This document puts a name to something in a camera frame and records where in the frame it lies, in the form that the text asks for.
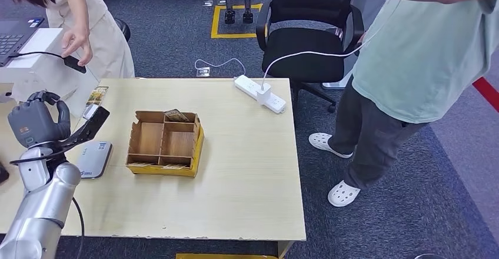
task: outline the black stool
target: black stool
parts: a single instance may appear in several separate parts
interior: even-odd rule
[[[118,28],[121,30],[121,32],[123,32],[123,35],[125,35],[125,39],[128,42],[128,40],[130,39],[132,34],[130,32],[130,28],[128,27],[127,23],[120,20],[120,19],[116,19],[116,18],[114,19],[114,21],[118,25]]]

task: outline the dark gray pants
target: dark gray pants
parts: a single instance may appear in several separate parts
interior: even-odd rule
[[[328,143],[342,154],[354,152],[357,146],[344,180],[363,190],[383,176],[397,160],[399,147],[426,124],[410,124],[385,114],[352,87],[352,80],[341,97],[336,131]]]

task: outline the beige dress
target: beige dress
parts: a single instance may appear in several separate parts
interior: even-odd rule
[[[103,0],[86,0],[90,46],[94,56],[87,68],[98,78],[133,78],[134,62],[128,43]],[[51,28],[70,29],[75,20],[68,0],[55,0],[46,9]]]

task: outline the light green t-shirt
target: light green t-shirt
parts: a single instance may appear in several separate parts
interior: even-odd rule
[[[378,31],[354,66],[354,89],[401,121],[442,118],[490,68],[499,44],[496,4],[387,0],[364,37]]]

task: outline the laptop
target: laptop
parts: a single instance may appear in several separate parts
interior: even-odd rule
[[[15,54],[28,42],[45,18],[3,19],[0,20],[0,67],[11,60]]]

